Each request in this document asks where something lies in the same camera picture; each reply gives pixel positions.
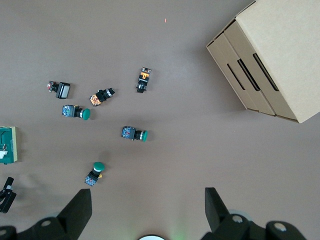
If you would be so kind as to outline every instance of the green push button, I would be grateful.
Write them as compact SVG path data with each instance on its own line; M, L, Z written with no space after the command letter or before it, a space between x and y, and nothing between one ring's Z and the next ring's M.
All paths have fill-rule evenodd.
M144 131L144 133L142 134L142 141L143 142L147 141L147 137L148 137L148 131Z
M86 108L82 112L82 118L83 120L88 120L90 118L90 109Z
M93 168L97 172L102 172L103 170L105 170L105 165L102 162L97 161L93 164Z

